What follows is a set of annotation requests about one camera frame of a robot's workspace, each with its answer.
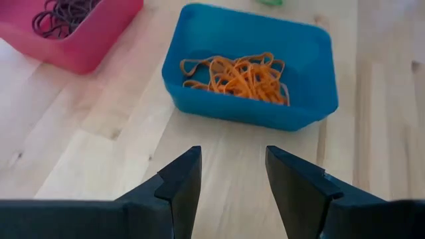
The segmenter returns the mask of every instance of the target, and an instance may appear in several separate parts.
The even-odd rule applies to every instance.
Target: pile of rubber bands
[[[100,0],[47,0],[44,11],[33,18],[33,30],[44,38],[64,39],[71,35]]]
[[[195,66],[187,72],[185,65],[188,62],[195,63]],[[209,68],[208,84],[191,79],[200,66]],[[203,60],[184,59],[180,62],[181,71],[190,78],[183,82],[183,86],[289,106],[288,87],[280,82],[284,68],[285,62],[275,60],[269,52],[235,60],[213,56]]]

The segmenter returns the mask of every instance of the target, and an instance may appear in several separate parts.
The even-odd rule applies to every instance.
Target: pink container
[[[44,10],[44,2],[0,0],[0,37],[23,54],[77,74],[99,65],[143,7],[143,0],[101,0],[69,37],[56,40],[44,39],[32,28],[33,17]]]

